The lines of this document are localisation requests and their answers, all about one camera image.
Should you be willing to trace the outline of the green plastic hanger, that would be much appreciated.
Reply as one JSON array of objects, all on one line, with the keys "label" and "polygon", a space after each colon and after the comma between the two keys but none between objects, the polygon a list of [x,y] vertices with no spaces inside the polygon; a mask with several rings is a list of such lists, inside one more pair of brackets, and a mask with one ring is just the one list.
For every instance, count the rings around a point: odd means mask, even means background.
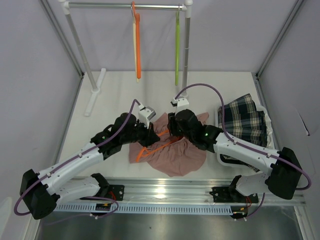
[{"label": "green plastic hanger", "polygon": [[180,63],[180,13],[175,13],[175,69],[174,69],[174,84],[179,84],[179,63]]}]

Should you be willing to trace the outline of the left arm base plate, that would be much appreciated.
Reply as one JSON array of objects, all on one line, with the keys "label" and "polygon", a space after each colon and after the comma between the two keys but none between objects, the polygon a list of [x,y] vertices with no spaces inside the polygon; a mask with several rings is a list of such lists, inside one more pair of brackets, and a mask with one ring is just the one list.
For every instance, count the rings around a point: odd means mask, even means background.
[{"label": "left arm base plate", "polygon": [[100,173],[91,175],[97,181],[98,191],[93,197],[109,198],[115,201],[122,201],[125,193],[125,186],[110,184]]}]

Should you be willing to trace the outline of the white laundry basket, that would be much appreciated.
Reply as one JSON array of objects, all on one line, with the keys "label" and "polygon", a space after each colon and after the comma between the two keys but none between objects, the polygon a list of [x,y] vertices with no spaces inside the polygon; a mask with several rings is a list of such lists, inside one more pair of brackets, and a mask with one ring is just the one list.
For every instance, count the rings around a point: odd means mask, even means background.
[{"label": "white laundry basket", "polygon": [[224,123],[231,135],[261,147],[274,148],[272,121],[262,105],[231,102],[225,106]]}]

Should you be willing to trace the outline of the navy plaid skirt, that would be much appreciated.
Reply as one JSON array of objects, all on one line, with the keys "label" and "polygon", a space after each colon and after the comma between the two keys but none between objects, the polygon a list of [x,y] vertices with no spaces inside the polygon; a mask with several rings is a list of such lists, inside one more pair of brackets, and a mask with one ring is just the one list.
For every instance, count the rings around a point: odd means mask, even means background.
[{"label": "navy plaid skirt", "polygon": [[217,110],[218,127],[222,128],[224,122],[225,130],[239,139],[249,143],[266,147],[268,135],[265,113],[258,111],[252,96],[248,93]]}]

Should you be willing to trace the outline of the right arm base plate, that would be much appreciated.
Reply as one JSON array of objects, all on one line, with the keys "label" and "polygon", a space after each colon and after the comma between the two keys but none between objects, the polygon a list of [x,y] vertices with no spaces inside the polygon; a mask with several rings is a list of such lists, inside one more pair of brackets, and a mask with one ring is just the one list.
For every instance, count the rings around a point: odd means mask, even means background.
[{"label": "right arm base plate", "polygon": [[215,203],[254,203],[259,202],[258,195],[251,194],[249,196],[242,195],[236,190],[236,183],[241,175],[237,175],[229,186],[215,186],[211,188],[209,194],[213,197]]}]

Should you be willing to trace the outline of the pink pleated skirt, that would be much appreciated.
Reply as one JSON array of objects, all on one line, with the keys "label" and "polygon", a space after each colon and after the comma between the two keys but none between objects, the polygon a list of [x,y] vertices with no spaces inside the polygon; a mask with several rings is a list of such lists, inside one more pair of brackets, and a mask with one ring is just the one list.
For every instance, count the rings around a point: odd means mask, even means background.
[{"label": "pink pleated skirt", "polygon": [[199,170],[206,161],[207,152],[198,149],[185,137],[170,136],[167,125],[168,114],[165,112],[153,123],[160,141],[149,147],[143,147],[137,142],[131,143],[129,163],[148,163],[169,177],[183,177]]}]

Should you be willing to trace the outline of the aluminium mounting rail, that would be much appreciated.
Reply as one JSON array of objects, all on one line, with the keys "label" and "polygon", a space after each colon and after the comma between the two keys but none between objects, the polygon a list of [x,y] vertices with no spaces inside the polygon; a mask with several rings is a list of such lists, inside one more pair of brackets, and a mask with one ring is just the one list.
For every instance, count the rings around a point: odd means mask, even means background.
[{"label": "aluminium mounting rail", "polygon": [[122,203],[202,205],[212,203],[212,187],[224,187],[230,179],[120,178],[107,177],[112,185],[124,185]]}]

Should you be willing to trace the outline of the white clothes rack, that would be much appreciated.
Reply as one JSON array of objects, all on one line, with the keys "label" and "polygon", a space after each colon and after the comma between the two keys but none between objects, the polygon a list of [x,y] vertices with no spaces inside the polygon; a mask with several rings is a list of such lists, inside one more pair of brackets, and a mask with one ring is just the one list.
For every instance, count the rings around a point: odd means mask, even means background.
[{"label": "white clothes rack", "polygon": [[[176,21],[176,12],[184,13],[185,37],[184,44],[189,44],[192,1],[182,5],[136,4],[135,9],[146,11],[174,11],[171,18]],[[114,107],[109,114],[113,115],[123,101],[132,96],[155,107],[159,115],[168,113],[170,93],[186,87],[188,82],[188,66],[182,71],[182,83],[175,86],[175,71],[141,70],[139,83],[136,82],[135,58],[133,45],[132,3],[107,2],[75,2],[61,0],[59,2],[77,50],[85,68],[84,83],[77,97],[74,115],[84,118],[102,113],[107,106]],[[108,62],[99,71],[90,67],[76,25],[71,16],[71,9],[107,9],[110,16],[97,18],[92,27],[100,38],[99,46],[93,46],[91,53],[102,56]]]}]

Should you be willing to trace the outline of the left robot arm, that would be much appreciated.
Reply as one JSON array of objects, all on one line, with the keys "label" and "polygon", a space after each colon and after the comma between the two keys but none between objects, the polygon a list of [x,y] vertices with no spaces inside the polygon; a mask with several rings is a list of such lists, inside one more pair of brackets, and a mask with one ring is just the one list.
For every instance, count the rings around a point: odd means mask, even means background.
[{"label": "left robot arm", "polygon": [[26,171],[22,175],[19,194],[28,213],[35,220],[40,220],[51,214],[58,205],[76,199],[105,199],[109,184],[100,173],[94,173],[76,184],[69,184],[68,181],[120,152],[123,145],[139,143],[149,147],[158,142],[160,137],[151,122],[155,114],[154,110],[146,107],[138,112],[138,117],[122,113],[70,159],[39,172],[33,169]]}]

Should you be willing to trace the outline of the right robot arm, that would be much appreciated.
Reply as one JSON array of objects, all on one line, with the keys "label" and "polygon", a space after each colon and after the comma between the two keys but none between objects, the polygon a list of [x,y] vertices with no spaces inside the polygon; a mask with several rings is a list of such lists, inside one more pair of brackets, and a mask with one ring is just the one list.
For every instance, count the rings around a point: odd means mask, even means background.
[{"label": "right robot arm", "polygon": [[189,109],[168,114],[169,133],[185,137],[202,151],[226,155],[260,170],[254,175],[236,176],[228,196],[239,202],[255,193],[272,193],[284,200],[293,198],[302,175],[301,165],[290,148],[267,149],[230,136],[221,128],[202,124]]}]

